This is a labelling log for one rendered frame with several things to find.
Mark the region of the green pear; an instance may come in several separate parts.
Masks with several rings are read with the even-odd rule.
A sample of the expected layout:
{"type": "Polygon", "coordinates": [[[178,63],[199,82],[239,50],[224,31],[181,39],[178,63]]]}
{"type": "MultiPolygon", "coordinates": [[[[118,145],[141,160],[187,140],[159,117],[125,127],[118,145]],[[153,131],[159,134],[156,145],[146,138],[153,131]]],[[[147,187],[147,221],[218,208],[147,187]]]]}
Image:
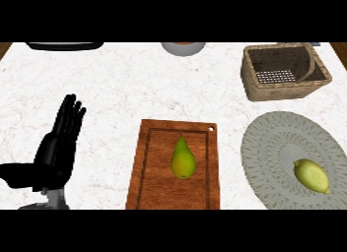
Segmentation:
{"type": "Polygon", "coordinates": [[[196,169],[198,162],[195,154],[189,148],[186,138],[180,137],[171,158],[171,171],[178,178],[187,179],[195,174],[196,169]]]}

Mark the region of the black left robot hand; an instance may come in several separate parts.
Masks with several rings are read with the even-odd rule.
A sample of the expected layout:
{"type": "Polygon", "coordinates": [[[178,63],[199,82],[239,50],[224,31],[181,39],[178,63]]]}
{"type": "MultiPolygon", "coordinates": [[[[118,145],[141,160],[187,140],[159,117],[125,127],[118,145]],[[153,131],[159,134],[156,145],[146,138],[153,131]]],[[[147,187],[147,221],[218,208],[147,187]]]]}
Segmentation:
{"type": "Polygon", "coordinates": [[[44,140],[33,163],[2,163],[0,179],[13,189],[32,187],[35,192],[60,189],[72,176],[76,141],[87,108],[69,94],[57,112],[51,132],[44,140]]]}

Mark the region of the yellow lemon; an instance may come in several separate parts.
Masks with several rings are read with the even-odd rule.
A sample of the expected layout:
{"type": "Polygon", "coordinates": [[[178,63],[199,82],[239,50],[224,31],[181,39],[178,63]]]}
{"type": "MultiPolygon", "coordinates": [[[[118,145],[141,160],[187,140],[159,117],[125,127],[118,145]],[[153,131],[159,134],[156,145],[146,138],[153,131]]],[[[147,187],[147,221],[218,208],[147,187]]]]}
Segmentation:
{"type": "Polygon", "coordinates": [[[329,178],[323,168],[310,159],[300,159],[294,162],[295,165],[295,177],[304,187],[318,192],[328,194],[329,189],[329,178]]]}

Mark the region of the brown wicker basket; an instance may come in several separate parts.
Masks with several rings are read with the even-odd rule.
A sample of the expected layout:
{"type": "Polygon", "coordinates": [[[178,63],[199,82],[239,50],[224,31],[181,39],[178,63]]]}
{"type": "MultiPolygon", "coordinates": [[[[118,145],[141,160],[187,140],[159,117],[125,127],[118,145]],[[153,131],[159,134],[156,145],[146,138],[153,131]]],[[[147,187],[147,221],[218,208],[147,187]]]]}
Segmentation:
{"type": "Polygon", "coordinates": [[[332,81],[307,42],[246,46],[241,78],[251,101],[304,98],[332,81]]]}

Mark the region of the grey round pot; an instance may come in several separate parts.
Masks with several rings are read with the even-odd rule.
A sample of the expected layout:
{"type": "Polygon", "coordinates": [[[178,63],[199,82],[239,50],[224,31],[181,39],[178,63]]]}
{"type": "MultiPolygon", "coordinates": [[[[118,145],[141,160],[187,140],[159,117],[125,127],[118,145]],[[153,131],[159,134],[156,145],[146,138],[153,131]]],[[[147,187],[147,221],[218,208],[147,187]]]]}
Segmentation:
{"type": "Polygon", "coordinates": [[[198,54],[205,48],[204,42],[193,42],[187,44],[180,44],[175,42],[164,42],[164,49],[175,56],[193,56],[198,54]]]}

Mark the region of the brown wooden cutting board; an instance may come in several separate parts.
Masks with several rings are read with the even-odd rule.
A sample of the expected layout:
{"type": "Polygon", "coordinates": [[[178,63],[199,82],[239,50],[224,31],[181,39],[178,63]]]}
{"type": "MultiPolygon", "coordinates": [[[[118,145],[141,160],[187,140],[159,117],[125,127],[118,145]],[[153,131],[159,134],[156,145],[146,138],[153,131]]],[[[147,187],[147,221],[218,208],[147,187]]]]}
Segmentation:
{"type": "Polygon", "coordinates": [[[220,209],[215,123],[141,120],[127,209],[220,209]],[[180,179],[171,171],[180,137],[198,162],[189,179],[180,179]]]}

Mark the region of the grey oval woven placemat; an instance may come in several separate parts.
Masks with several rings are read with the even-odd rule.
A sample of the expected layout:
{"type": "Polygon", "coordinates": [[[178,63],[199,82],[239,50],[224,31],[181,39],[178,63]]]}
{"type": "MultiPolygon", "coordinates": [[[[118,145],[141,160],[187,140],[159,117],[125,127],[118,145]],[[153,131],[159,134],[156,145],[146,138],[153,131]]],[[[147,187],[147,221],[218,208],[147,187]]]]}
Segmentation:
{"type": "Polygon", "coordinates": [[[347,156],[309,118],[288,111],[258,116],[244,134],[241,155],[249,185],[270,210],[347,210],[347,156]],[[326,194],[309,190],[297,180],[295,161],[303,158],[326,171],[326,194]]]}

